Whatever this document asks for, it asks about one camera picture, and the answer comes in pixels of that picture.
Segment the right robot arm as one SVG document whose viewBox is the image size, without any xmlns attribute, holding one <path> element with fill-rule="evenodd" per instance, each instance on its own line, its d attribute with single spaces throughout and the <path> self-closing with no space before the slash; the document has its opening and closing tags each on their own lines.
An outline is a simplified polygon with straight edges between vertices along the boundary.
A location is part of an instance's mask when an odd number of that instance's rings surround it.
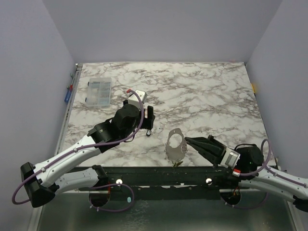
<svg viewBox="0 0 308 231">
<path fill-rule="evenodd" d="M 308 210 L 308 180 L 290 175 L 275 167 L 268 166 L 271 152 L 263 154 L 264 139 L 260 147 L 256 144 L 242 143 L 231 149 L 213 136 L 185 137 L 189 146 L 194 148 L 214 167 L 224 167 L 227 173 L 221 176 L 221 183 L 226 188 L 239 187 L 258 189 L 281 196 L 297 209 Z"/>
</svg>

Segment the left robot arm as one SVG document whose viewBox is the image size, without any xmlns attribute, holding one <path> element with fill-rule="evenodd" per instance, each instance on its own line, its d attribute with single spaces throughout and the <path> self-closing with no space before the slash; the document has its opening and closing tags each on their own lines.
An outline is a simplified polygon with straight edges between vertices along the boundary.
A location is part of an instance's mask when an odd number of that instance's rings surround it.
<svg viewBox="0 0 308 231">
<path fill-rule="evenodd" d="M 142 111 L 125 104 L 114 117 L 95 125 L 76 144 L 60 154 L 38 164 L 21 166 L 22 180 L 31 205 L 36 208 L 50 202 L 57 194 L 81 188 L 101 190 L 110 181 L 102 167 L 93 165 L 78 171 L 82 162 L 118 146 L 130 139 L 139 129 L 151 130 L 155 115 L 152 106 Z"/>
</svg>

